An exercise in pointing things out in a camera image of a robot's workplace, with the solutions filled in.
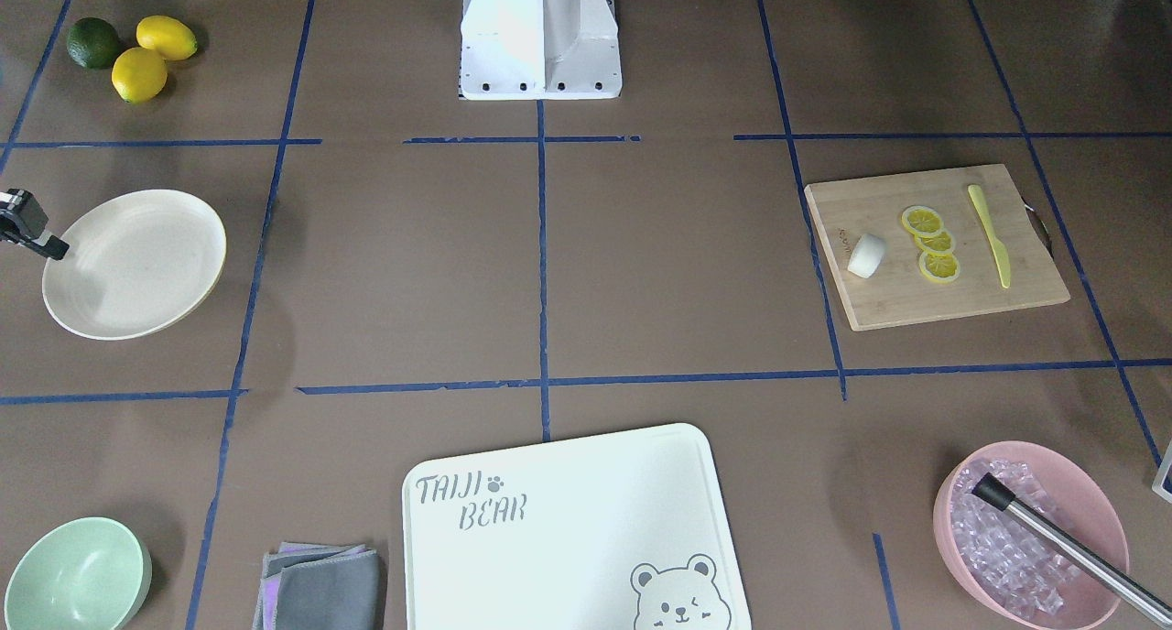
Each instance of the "gray cloth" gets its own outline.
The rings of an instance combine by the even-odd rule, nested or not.
[[[366,546],[281,543],[264,557],[252,630],[373,630],[377,596]]]

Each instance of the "blue tape line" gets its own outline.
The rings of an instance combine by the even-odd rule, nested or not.
[[[546,137],[545,142],[627,142],[627,137]]]
[[[627,142],[628,137],[546,137],[545,142]],[[632,142],[641,137],[629,137]],[[498,145],[499,143],[536,143],[537,137],[411,137],[403,145]]]
[[[252,320],[255,316],[257,296],[260,293],[260,276],[265,268],[265,246],[268,241],[268,231],[272,226],[273,208],[277,204],[277,191],[280,187],[281,167],[285,164],[286,139],[289,128],[293,124],[293,108],[297,104],[297,90],[301,78],[301,64],[305,62],[305,49],[309,41],[309,26],[313,22],[313,8],[316,0],[308,0],[305,7],[305,21],[301,23],[301,41],[298,46],[297,62],[293,64],[293,78],[289,82],[289,96],[285,105],[285,124],[281,128],[281,143],[277,146],[277,162],[273,164],[273,179],[268,186],[268,200],[265,205],[265,220],[260,227],[260,245],[257,247],[257,259],[252,268],[252,283],[248,288],[248,306],[244,314],[244,327],[240,330],[240,354],[237,358],[236,370],[232,375],[232,389],[239,389],[244,378],[244,363],[248,354],[248,341],[251,338]],[[220,434],[219,463],[216,472],[216,492],[212,501],[207,506],[207,518],[204,520],[204,536],[199,545],[199,561],[196,564],[196,577],[191,586],[191,602],[188,604],[186,630],[195,630],[196,617],[199,611],[199,598],[203,593],[204,574],[207,570],[207,555],[211,552],[212,534],[216,529],[216,514],[219,512],[219,498],[224,485],[224,473],[227,467],[227,452],[230,446],[230,434],[236,422],[237,397],[230,397],[227,410],[224,416],[224,430]]]
[[[319,396],[319,393],[436,392],[444,391],[444,389],[540,386],[540,379],[516,378],[510,381],[458,381],[458,383],[319,384],[319,386],[298,388],[297,391],[308,393],[308,396]]]
[[[244,389],[188,389],[171,392],[100,392],[100,393],[41,393],[28,397],[0,397],[0,405],[34,404],[101,404],[101,402],[155,402],[164,399],[229,399],[243,396]]]
[[[1078,252],[1075,249],[1075,241],[1070,237],[1070,231],[1067,228],[1067,221],[1063,220],[1062,212],[1058,208],[1058,201],[1054,197],[1054,192],[1050,189],[1050,180],[1047,179],[1045,170],[1042,166],[1042,159],[1038,158],[1037,149],[1034,146],[1034,141],[1031,133],[1026,129],[1026,118],[1022,117],[1021,108],[1017,105],[1017,100],[1014,97],[1014,91],[1009,87],[1009,78],[1006,76],[1004,69],[1001,67],[1001,61],[997,59],[997,53],[993,49],[993,40],[989,37],[989,30],[984,27],[984,21],[981,19],[981,13],[976,8],[975,0],[968,1],[969,11],[973,13],[973,19],[976,21],[976,27],[981,33],[981,39],[984,41],[984,49],[988,50],[989,59],[993,61],[993,67],[997,71],[997,78],[1001,81],[1001,88],[1004,89],[1006,96],[1009,98],[1009,108],[1014,112],[1014,117],[1017,119],[1017,126],[1021,129],[1023,137],[1026,137],[1026,146],[1029,149],[1030,158],[1034,160],[1034,167],[1037,171],[1038,179],[1042,180],[1042,189],[1045,191],[1047,200],[1050,203],[1050,208],[1054,212],[1055,225],[1058,225],[1058,231],[1062,233],[1062,238],[1067,241],[1067,249],[1070,251],[1070,258],[1075,263],[1075,271],[1078,272],[1078,279],[1083,283],[1083,289],[1086,292],[1086,299],[1090,301],[1091,311],[1095,313],[1095,320],[1098,322],[1099,330],[1103,334],[1103,341],[1106,343],[1108,350],[1111,354],[1111,362],[1115,364],[1116,370],[1119,372],[1119,381],[1123,384],[1124,391],[1127,393],[1127,400],[1131,402],[1131,411],[1134,413],[1136,422],[1139,424],[1140,431],[1144,434],[1144,441],[1147,443],[1147,450],[1152,454],[1152,460],[1157,464],[1160,459],[1159,447],[1156,446],[1156,439],[1152,438],[1152,431],[1147,426],[1147,418],[1144,417],[1144,410],[1139,408],[1139,400],[1136,397],[1136,392],[1131,388],[1131,381],[1127,379],[1127,372],[1123,367],[1122,359],[1119,359],[1119,352],[1115,347],[1115,341],[1111,338],[1111,331],[1108,329],[1106,321],[1103,317],[1102,309],[1099,308],[1096,299],[1095,292],[1091,288],[1090,280],[1088,279],[1086,271],[1083,268],[1083,262],[1078,258]]]
[[[545,222],[545,101],[537,102],[537,214],[541,289],[541,313],[538,333],[541,361],[541,441],[548,443],[552,439],[552,433],[550,431],[550,316],[547,313],[548,285],[546,279],[548,247]]]
[[[822,275],[820,258],[818,258],[818,242],[813,233],[813,221],[810,220],[810,207],[805,199],[805,184],[802,183],[802,166],[798,163],[798,150],[793,143],[793,129],[790,125],[790,112],[785,105],[785,89],[782,87],[782,71],[777,64],[777,52],[774,48],[774,34],[769,30],[769,15],[765,13],[765,0],[757,0],[757,11],[761,14],[761,29],[765,36],[765,49],[769,52],[769,64],[774,71],[774,85],[777,90],[777,105],[782,111],[782,124],[785,126],[785,143],[790,150],[790,165],[793,167],[793,182],[797,184],[798,203],[802,205],[802,219],[805,221],[810,237],[810,258],[813,260],[813,272],[818,279],[818,288],[822,292],[823,311],[826,314],[826,334],[830,335],[830,347],[834,356],[834,368],[838,371],[838,386],[846,400],[846,375],[843,371],[843,354],[838,348],[838,334],[834,330],[834,316],[830,309],[830,295],[826,292],[826,281]]]
[[[1074,359],[1065,363],[939,364],[921,368],[850,368],[846,376],[921,376],[947,372],[1109,370],[1110,359]]]
[[[1172,358],[1125,359],[1126,367],[1172,367]],[[911,368],[845,368],[849,376],[929,376],[956,375],[956,372],[1013,372],[1013,371],[1071,371],[1109,370],[1110,359],[1069,359],[1050,363],[988,363],[988,364],[936,364],[936,367]],[[721,381],[795,381],[811,378],[838,378],[837,370],[788,370],[788,371],[724,371],[724,372],[669,372],[669,375],[645,376],[550,376],[545,381],[550,388],[591,386],[591,384],[665,384],[665,383],[721,383]],[[320,384],[298,388],[301,393],[373,393],[373,392],[432,392],[445,389],[503,389],[541,388],[540,378],[515,378],[500,381],[436,381],[436,383],[389,383],[389,384]]]
[[[677,372],[652,376],[578,376],[551,378],[551,388],[586,386],[586,384],[657,384],[657,383],[721,383],[721,381],[791,381],[805,378],[837,378],[836,370],[805,371],[737,371],[737,372]]]
[[[893,133],[792,133],[793,139],[1021,139],[1016,132],[893,132]],[[732,139],[786,139],[785,133],[736,133]]]
[[[887,616],[891,618],[891,629],[899,628],[899,610],[895,608],[895,591],[891,586],[891,571],[887,570],[887,555],[883,549],[883,536],[871,534],[871,540],[875,545],[875,559],[879,560],[879,576],[883,577],[883,593],[887,597]]]
[[[196,578],[191,583],[191,602],[188,604],[186,630],[195,630],[196,612],[199,609],[199,596],[204,589],[204,574],[207,571],[207,554],[212,547],[212,532],[216,529],[216,514],[219,513],[219,497],[224,487],[224,471],[227,466],[229,434],[236,422],[237,397],[230,397],[227,410],[224,413],[224,429],[220,431],[219,464],[216,468],[216,492],[212,501],[207,505],[207,514],[204,518],[204,534],[199,541],[199,561],[196,564]]]
[[[25,116],[28,114],[28,108],[33,104],[33,93],[36,91],[36,84],[41,82],[41,74],[45,73],[45,66],[49,62],[49,54],[53,53],[53,46],[57,41],[57,36],[61,34],[61,25],[66,21],[66,14],[69,13],[69,5],[73,0],[64,0],[61,4],[61,12],[57,13],[57,21],[53,25],[53,34],[49,35],[49,42],[46,43],[45,50],[41,53],[41,62],[36,64],[36,71],[33,71],[33,80],[28,83],[28,90],[25,91],[25,101],[20,104],[20,112],[16,114],[16,121],[12,124],[12,132],[8,132],[8,142],[5,143],[4,153],[0,153],[0,172],[5,170],[8,164],[8,156],[12,155],[13,143],[16,142],[16,137],[20,135],[20,129],[25,125]]]
[[[1172,132],[1029,132],[1030,138],[1105,138],[1126,139],[1132,137],[1172,137]]]
[[[321,145],[321,138],[255,138],[255,139],[89,139],[75,142],[16,142],[14,149],[71,149],[121,146],[275,146]]]
[[[492,145],[502,142],[537,142],[536,137],[411,137],[403,145]]]
[[[1126,368],[1172,368],[1172,358],[1119,359]]]

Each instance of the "black rubber tip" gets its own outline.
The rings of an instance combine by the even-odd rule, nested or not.
[[[1007,488],[1001,481],[997,481],[996,477],[993,477],[992,472],[986,472],[986,475],[981,477],[981,480],[973,487],[973,493],[986,502],[996,506],[999,512],[1007,509],[1017,499],[1013,491]]]
[[[45,255],[48,259],[62,260],[66,252],[69,251],[69,245],[62,241],[60,238],[50,237],[49,241],[45,245]]]

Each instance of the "metal rod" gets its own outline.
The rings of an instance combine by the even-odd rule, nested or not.
[[[1140,587],[1134,580],[1127,577],[1123,571],[1110,563],[1103,561],[1097,554],[1076,539],[1058,529],[1052,522],[1043,518],[1030,506],[1026,506],[1006,488],[1004,484],[997,481],[996,477],[986,474],[981,482],[973,489],[974,495],[986,502],[996,506],[1010,518],[1026,526],[1034,535],[1042,539],[1058,554],[1071,560],[1086,575],[1092,576],[1115,595],[1122,597],[1126,604],[1139,610],[1152,623],[1172,630],[1172,608],[1164,601],[1157,598],[1146,589]]]

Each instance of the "green bowl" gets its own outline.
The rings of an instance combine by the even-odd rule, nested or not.
[[[117,630],[150,588],[150,554],[109,518],[46,534],[16,564],[4,597],[8,630]]]

